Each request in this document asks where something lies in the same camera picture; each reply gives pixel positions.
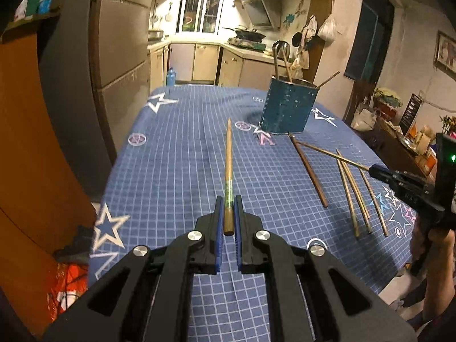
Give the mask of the person's right hand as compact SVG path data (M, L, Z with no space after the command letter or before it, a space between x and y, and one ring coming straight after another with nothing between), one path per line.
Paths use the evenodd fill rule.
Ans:
M455 247L455 232L446 229L432 229L428 234L433 248L439 253L453 253Z

